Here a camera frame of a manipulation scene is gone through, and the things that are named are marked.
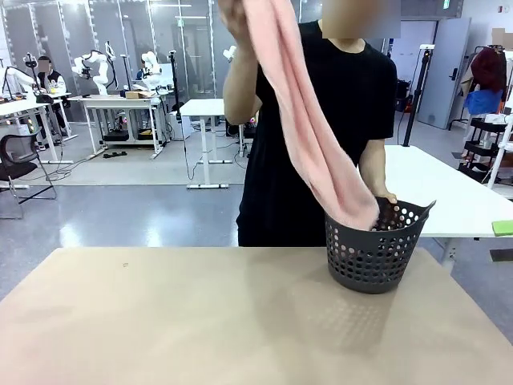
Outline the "person's right hand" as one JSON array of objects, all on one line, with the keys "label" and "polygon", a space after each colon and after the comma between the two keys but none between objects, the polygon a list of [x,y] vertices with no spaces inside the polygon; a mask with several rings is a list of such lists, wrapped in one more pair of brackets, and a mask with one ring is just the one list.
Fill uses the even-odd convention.
[{"label": "person's right hand", "polygon": [[241,0],[219,0],[220,18],[236,41],[237,49],[254,55],[244,4]]}]

